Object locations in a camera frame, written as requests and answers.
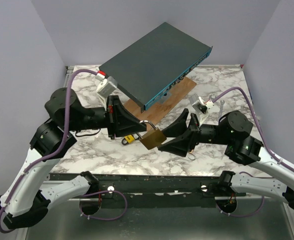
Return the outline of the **yellow padlock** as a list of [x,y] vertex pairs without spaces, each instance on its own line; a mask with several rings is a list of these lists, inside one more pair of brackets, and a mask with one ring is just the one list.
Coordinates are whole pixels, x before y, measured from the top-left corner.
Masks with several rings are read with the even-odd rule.
[[135,136],[135,135],[131,134],[131,135],[127,135],[127,136],[125,136],[125,137],[122,139],[121,143],[122,143],[124,146],[126,146],[126,145],[128,145],[128,144],[133,143],[134,141],[136,141],[136,140],[138,140],[138,139],[139,139],[138,136]]

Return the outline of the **small brass padlock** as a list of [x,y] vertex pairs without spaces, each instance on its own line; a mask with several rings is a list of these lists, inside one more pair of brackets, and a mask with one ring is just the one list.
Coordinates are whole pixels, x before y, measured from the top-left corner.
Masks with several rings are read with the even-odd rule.
[[194,161],[196,160],[196,156],[194,155],[193,153],[194,149],[191,149],[189,152],[188,152],[188,159]]

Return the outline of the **large brass padlock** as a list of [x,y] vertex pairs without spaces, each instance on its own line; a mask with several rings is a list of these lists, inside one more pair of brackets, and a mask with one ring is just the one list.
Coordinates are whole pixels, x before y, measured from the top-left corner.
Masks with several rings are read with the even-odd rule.
[[167,139],[167,137],[162,133],[162,131],[158,127],[155,127],[155,125],[150,121],[142,120],[140,121],[140,123],[145,123],[151,126],[151,130],[149,130],[139,139],[139,141],[148,150],[160,146]]

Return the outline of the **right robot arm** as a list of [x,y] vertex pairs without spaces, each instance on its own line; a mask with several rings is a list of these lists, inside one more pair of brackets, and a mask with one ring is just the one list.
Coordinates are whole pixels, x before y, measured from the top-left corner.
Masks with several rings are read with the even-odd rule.
[[232,111],[217,124],[200,124],[191,114],[188,125],[181,126],[178,118],[165,130],[170,141],[161,144],[158,150],[185,157],[198,144],[226,146],[225,155],[233,162],[250,166],[269,175],[269,178],[251,177],[233,171],[223,171],[218,181],[206,187],[215,196],[234,196],[236,193],[251,193],[278,199],[294,209],[294,164],[276,160],[276,155],[250,133],[253,123],[239,111]]

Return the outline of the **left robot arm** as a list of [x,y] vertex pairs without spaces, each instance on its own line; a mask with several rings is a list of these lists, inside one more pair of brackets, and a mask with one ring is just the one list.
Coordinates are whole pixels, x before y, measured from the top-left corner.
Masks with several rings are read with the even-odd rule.
[[85,108],[74,90],[63,87],[51,95],[45,109],[49,119],[36,130],[23,166],[0,195],[2,233],[32,227],[56,205],[99,192],[98,179],[88,171],[53,188],[42,188],[45,177],[76,143],[74,133],[107,129],[114,139],[146,131],[146,125],[125,109],[117,95],[109,96],[105,107]]

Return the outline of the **wooden board stand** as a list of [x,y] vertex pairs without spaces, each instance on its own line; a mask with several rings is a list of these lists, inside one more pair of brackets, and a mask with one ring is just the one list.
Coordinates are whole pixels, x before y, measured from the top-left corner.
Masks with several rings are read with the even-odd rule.
[[184,77],[184,79],[172,87],[165,96],[156,101],[148,110],[141,111],[141,108],[131,99],[124,107],[139,120],[148,120],[153,124],[158,124],[197,84]]

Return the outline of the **small silver wrench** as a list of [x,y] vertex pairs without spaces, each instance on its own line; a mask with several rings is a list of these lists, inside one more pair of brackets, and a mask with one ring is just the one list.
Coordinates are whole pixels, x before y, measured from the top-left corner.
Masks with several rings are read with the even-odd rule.
[[222,117],[224,104],[225,104],[225,101],[224,100],[221,100],[220,101],[220,109],[219,109],[219,114],[218,114],[217,120],[219,120]]

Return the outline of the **dark network switch box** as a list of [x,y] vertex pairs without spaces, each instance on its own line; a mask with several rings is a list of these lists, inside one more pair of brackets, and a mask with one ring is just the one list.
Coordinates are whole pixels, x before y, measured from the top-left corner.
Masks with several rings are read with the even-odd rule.
[[164,22],[99,70],[114,78],[118,89],[146,111],[211,51],[212,47]]

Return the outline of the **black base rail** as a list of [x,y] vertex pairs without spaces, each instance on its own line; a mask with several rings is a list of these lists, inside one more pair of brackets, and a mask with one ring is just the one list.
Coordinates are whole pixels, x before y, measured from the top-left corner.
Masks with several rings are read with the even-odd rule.
[[217,188],[216,176],[160,176],[95,174],[96,186],[90,193],[102,191],[102,207],[119,209],[128,203],[129,208],[214,208],[215,198],[236,199],[245,193],[231,193],[230,189]]

